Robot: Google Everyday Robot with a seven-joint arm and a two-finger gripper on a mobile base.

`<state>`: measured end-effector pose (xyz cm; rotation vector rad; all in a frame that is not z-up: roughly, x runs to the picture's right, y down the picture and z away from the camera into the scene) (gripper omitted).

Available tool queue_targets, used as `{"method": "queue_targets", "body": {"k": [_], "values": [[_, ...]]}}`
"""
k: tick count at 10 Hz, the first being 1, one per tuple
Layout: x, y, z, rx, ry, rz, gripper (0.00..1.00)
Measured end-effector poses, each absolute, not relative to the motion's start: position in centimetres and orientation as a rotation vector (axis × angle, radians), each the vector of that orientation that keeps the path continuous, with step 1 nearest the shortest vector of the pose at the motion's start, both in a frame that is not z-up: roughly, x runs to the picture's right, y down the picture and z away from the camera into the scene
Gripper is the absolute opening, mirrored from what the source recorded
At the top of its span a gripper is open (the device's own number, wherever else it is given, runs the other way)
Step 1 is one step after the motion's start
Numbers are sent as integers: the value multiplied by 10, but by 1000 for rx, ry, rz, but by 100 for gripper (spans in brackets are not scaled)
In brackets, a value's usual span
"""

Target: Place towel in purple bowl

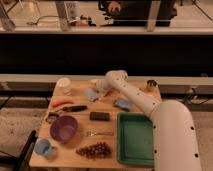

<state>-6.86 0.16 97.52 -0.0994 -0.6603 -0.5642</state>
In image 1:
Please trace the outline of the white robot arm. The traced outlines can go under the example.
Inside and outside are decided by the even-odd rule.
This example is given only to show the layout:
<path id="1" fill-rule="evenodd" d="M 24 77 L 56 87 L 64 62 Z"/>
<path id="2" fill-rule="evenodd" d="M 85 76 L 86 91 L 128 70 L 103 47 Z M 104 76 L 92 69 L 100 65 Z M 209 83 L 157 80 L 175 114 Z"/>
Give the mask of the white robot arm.
<path id="1" fill-rule="evenodd" d="M 189 109 L 177 100 L 160 101 L 127 82 L 124 70 L 108 71 L 95 83 L 100 92 L 116 89 L 153 122 L 155 171 L 202 171 Z"/>

